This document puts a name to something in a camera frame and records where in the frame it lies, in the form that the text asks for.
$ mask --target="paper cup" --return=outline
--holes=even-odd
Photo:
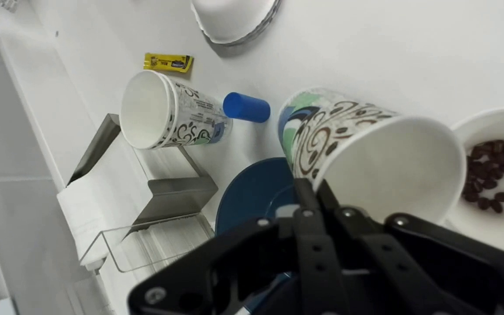
[[[132,147],[153,149],[216,144],[228,119],[214,98],[158,72],[140,72],[125,91],[119,123]]]
[[[476,114],[459,123],[454,130],[468,154],[478,144],[504,140],[504,109]],[[501,191],[504,191],[504,177],[496,189],[487,189],[482,196],[494,198]],[[496,214],[494,210],[482,212],[476,203],[461,200],[448,215],[448,221],[459,233],[504,249],[504,214]]]
[[[315,191],[326,180],[342,205],[378,222],[396,212],[443,222],[461,196],[462,145],[433,119],[312,89],[286,105],[279,130],[296,179]]]

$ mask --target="grey floor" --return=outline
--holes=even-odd
[[[109,313],[0,56],[0,266],[21,315]]]

